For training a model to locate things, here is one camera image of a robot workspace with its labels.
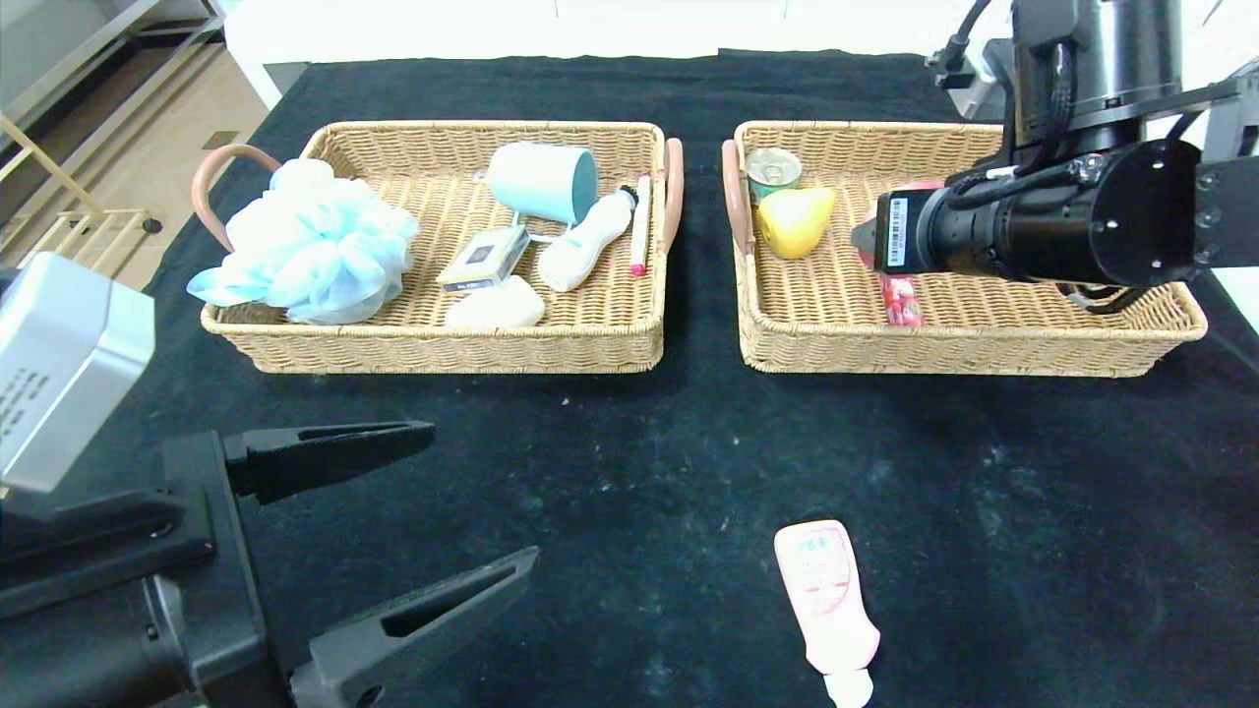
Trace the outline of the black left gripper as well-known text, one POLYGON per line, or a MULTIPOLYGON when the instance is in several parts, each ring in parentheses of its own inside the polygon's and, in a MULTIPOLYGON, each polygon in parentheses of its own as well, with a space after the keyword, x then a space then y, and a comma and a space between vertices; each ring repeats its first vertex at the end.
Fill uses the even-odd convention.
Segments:
POLYGON ((161 482, 55 509, 3 501, 5 707, 373 707, 432 671, 529 586, 522 548, 335 624, 290 677, 269 649, 235 493, 261 505, 421 454, 423 421, 212 432, 162 448, 161 482))

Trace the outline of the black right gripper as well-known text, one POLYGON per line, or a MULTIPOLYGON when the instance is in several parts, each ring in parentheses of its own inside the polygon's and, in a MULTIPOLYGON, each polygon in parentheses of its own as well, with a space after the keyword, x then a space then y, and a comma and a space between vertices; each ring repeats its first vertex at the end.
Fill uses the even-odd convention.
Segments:
POLYGON ((875 218, 854 227, 850 242, 894 276, 990 276, 993 207, 956 207, 951 188, 891 190, 878 198, 875 218))

